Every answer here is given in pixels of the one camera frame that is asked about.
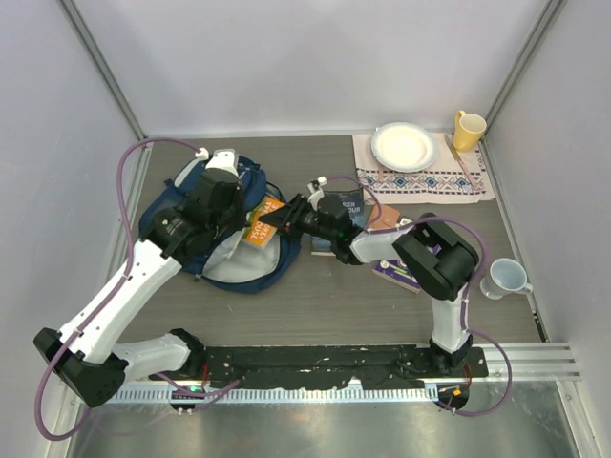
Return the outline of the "orange treehouse storey book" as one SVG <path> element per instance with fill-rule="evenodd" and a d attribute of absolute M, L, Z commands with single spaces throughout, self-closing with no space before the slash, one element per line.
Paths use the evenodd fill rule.
<path fill-rule="evenodd" d="M 252 248 L 264 250 L 276 234 L 277 229 L 261 221 L 261 217 L 283 207 L 284 203 L 272 197 L 265 197 L 254 210 L 247 214 L 247 225 L 242 232 L 241 242 Z"/>

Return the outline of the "navy blue student backpack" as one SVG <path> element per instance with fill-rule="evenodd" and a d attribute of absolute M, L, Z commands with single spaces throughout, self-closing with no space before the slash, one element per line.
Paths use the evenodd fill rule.
<path fill-rule="evenodd" d="M 138 234 L 158 211 L 181 203 L 204 172 L 204 164 L 193 159 L 173 179 L 164 181 L 165 189 L 143 212 L 138 222 Z M 280 189 L 267 180 L 261 165 L 246 156 L 238 159 L 238 175 L 243 188 L 246 211 L 259 209 L 265 198 L 285 202 Z M 298 258 L 302 245 L 297 239 L 274 234 L 265 248 L 260 249 L 225 233 L 212 247 L 196 255 L 182 271 L 196 280 L 204 279 L 219 289 L 243 294 L 256 294 L 272 286 Z"/>

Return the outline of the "purple paperback book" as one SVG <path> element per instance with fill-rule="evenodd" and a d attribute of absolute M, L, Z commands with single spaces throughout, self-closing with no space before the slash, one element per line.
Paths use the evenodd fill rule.
<path fill-rule="evenodd" d="M 392 226 L 403 226 L 409 222 L 411 220 L 407 218 L 400 218 L 397 221 L 393 221 L 392 218 L 373 221 L 373 218 L 370 218 L 368 224 L 371 229 L 380 230 Z M 372 272 L 384 280 L 397 284 L 415 294 L 421 291 L 421 286 L 415 276 L 401 260 L 379 260 L 373 265 Z"/>

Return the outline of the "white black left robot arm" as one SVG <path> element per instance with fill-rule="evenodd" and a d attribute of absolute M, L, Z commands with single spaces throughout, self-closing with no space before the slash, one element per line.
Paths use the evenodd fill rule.
<path fill-rule="evenodd" d="M 110 400 L 120 387 L 158 372 L 196 379 L 205 347 L 185 330 L 138 343 L 118 343 L 136 314 L 195 256 L 213 248 L 245 222 L 242 185 L 236 172 L 204 171 L 185 198 L 151 216 L 126 263 L 96 297 L 60 329 L 41 329 L 33 344 L 53 371 L 89 407 Z"/>

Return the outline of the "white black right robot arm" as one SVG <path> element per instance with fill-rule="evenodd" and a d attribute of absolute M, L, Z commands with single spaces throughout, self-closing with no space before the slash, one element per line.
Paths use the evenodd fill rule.
<path fill-rule="evenodd" d="M 450 227 L 450 219 L 428 213 L 403 226 L 371 231 L 354 223 L 336 196 L 327 195 L 312 206 L 298 195 L 260 221 L 294 239 L 309 234 L 329 241 L 331 252 L 344 264 L 404 262 L 432 300 L 432 368 L 451 377 L 464 367 L 473 344 L 467 325 L 469 285 L 480 259 Z"/>

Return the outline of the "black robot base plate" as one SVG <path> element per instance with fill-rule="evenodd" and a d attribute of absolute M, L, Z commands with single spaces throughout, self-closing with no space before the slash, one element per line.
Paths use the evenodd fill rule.
<path fill-rule="evenodd" d="M 416 344 L 208 346 L 179 372 L 214 388 L 343 389 L 357 379 L 365 390 L 422 387 L 429 379 L 485 378 L 484 351 L 470 347 L 456 361 Z"/>

